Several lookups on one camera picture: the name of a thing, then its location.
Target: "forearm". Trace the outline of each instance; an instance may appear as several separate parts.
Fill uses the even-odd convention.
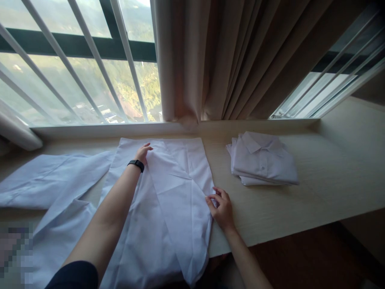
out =
[[[120,238],[139,176],[139,167],[126,167],[63,266],[73,261],[88,261],[95,265],[100,283]]]
[[[246,288],[272,289],[257,259],[251,254],[237,230],[229,230],[225,235]]]
[[[126,167],[110,192],[96,211],[91,224],[106,227],[107,230],[123,228],[134,197],[140,176],[140,168],[135,165]]]

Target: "shirt sleeve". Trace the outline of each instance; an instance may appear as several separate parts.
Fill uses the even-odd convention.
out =
[[[97,289],[98,275],[94,265],[75,261],[60,268],[46,289]]]

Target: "wooden floor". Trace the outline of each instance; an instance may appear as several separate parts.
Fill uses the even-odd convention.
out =
[[[339,222],[258,244],[250,250],[274,289],[358,289],[363,288],[365,280],[385,288],[384,267]],[[217,279],[229,259],[231,256],[210,259],[204,283]],[[188,286],[175,284],[170,288]],[[213,286],[200,284],[199,288]]]

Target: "wooden tabletop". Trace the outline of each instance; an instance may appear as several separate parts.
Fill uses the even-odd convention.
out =
[[[225,123],[220,126],[216,124],[216,129],[209,127],[192,134],[147,135],[146,138],[202,138],[214,184],[230,195],[235,224],[248,246],[385,207],[385,181],[382,176],[366,163],[355,159],[305,126],[298,126],[296,129],[285,126],[260,127],[249,122],[229,127]],[[296,160],[299,186],[245,187],[238,177],[231,174],[230,156],[225,145],[231,142],[231,137],[246,130],[280,137]],[[38,151],[15,153],[2,158],[0,180],[39,154],[92,155],[102,151],[115,151],[119,139],[112,137],[47,141]],[[97,205],[104,179],[105,177],[82,199]],[[3,208],[0,209],[0,222],[22,220],[36,226],[44,213]],[[218,225],[213,223],[210,257],[229,251],[224,235]]]

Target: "curtain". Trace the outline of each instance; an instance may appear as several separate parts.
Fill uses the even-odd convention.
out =
[[[152,0],[166,121],[268,118],[363,0]]]
[[[0,101],[0,136],[27,151],[33,151],[43,146],[42,140],[2,101]],[[6,143],[2,141],[0,155],[6,152],[8,152]]]

